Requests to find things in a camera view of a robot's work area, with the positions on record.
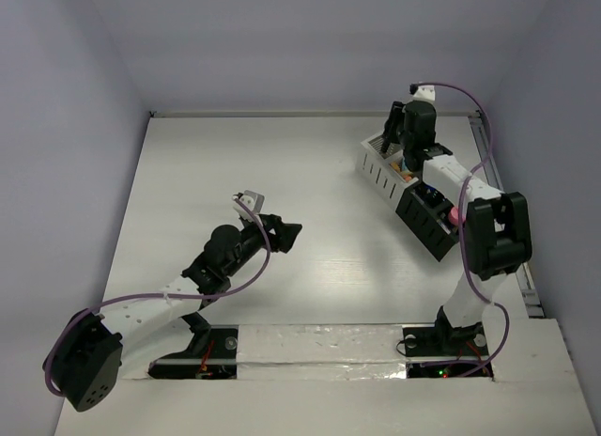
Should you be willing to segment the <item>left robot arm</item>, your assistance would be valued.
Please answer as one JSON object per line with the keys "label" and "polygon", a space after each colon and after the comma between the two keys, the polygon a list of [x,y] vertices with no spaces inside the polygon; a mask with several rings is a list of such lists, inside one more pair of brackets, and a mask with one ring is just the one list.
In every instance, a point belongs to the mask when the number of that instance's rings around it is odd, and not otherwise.
{"label": "left robot arm", "polygon": [[47,389],[79,413],[111,392],[126,352],[177,319],[183,356],[203,357],[210,327],[200,310],[236,294],[231,278],[257,253],[289,252],[302,226],[275,214],[258,214],[241,227],[217,226],[203,251],[158,292],[117,297],[74,314],[42,364]]}

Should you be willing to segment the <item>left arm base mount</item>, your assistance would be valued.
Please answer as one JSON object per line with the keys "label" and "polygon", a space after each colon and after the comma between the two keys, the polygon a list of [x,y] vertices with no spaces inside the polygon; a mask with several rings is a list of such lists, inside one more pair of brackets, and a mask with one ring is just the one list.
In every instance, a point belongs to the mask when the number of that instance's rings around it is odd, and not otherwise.
{"label": "left arm base mount", "polygon": [[192,334],[188,346],[153,361],[147,375],[154,380],[234,380],[239,327],[212,326],[198,312],[180,319]]}

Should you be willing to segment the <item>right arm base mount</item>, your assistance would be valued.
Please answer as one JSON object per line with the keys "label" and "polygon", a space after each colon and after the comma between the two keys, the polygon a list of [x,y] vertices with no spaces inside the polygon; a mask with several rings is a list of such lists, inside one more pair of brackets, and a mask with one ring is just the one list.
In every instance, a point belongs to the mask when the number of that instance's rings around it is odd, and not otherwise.
{"label": "right arm base mount", "polygon": [[433,323],[405,327],[395,349],[410,379],[493,377],[483,324],[453,327],[442,307]]}

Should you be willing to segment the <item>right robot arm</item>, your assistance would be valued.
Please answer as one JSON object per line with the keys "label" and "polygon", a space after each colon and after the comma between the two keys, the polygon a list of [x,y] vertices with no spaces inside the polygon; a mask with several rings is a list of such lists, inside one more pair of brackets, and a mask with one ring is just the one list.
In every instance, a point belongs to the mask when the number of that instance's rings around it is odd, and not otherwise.
{"label": "right robot arm", "polygon": [[451,204],[447,219],[457,230],[464,272],[439,311],[445,322],[433,329],[432,341],[439,351],[453,353],[466,343],[465,330],[481,322],[504,278],[531,259],[532,236],[526,197],[477,178],[436,141],[436,122],[432,102],[395,101],[382,149],[400,147],[404,170]]}

